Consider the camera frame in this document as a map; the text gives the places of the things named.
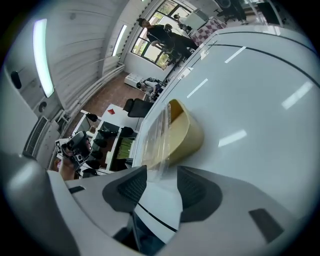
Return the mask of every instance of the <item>red object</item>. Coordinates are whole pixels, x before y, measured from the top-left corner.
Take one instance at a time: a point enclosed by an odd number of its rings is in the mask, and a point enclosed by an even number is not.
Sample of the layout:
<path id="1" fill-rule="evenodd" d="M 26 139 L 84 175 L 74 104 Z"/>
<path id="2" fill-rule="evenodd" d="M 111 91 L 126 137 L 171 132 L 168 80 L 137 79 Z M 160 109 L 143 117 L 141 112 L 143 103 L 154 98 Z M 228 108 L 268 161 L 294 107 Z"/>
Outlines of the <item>red object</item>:
<path id="1" fill-rule="evenodd" d="M 109 112 L 111 115 L 115 114 L 115 111 L 114 111 L 112 108 L 109 109 L 108 112 Z"/>

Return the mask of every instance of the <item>brown floor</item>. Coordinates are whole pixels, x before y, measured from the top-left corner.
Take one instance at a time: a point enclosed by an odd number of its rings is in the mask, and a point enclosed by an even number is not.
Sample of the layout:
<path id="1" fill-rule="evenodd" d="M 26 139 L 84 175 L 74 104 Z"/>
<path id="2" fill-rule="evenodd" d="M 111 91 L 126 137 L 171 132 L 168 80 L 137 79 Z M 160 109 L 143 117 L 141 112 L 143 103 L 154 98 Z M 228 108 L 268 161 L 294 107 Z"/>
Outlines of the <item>brown floor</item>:
<path id="1" fill-rule="evenodd" d="M 89 101 L 83 106 L 83 110 L 96 114 L 101 117 L 110 104 L 123 108 L 128 99 L 142 99 L 144 93 L 138 89 L 124 83 L 128 75 L 122 72 L 117 77 L 105 84 Z M 63 135 L 63 138 L 69 137 L 80 121 L 82 113 L 78 113 L 69 128 Z"/>

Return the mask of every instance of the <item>black pants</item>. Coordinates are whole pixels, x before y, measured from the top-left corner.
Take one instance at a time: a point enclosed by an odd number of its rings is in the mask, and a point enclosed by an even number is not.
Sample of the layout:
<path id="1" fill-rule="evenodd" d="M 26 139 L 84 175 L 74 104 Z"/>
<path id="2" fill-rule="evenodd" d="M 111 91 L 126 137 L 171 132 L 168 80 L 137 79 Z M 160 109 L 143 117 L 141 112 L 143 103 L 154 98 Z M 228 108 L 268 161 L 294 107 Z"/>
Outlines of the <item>black pants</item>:
<path id="1" fill-rule="evenodd" d="M 180 53 L 183 57 L 189 58 L 191 56 L 191 52 L 187 49 L 190 47 L 194 50 L 198 48 L 194 41 L 190 38 L 176 34 L 171 37 L 171 42 L 169 44 L 170 48 L 175 49 L 178 53 Z"/>
<path id="2" fill-rule="evenodd" d="M 246 20 L 247 16 L 239 0 L 230 0 L 230 2 L 231 2 L 231 5 L 229 8 L 221 7 L 221 9 L 228 14 L 234 15 L 238 19 L 238 21 Z"/>

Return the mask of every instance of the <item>checkered cloth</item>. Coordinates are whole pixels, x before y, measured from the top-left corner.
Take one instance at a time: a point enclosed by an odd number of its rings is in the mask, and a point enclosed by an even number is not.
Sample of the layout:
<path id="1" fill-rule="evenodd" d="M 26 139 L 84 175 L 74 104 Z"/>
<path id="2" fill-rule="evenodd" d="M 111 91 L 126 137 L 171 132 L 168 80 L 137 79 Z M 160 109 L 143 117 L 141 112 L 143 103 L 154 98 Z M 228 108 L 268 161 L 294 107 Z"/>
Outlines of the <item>checkered cloth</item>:
<path id="1" fill-rule="evenodd" d="M 194 43 L 199 46 L 215 31 L 226 28 L 226 24 L 221 22 L 215 17 L 210 17 L 208 22 L 199 28 L 193 35 L 191 35 L 191 39 Z"/>

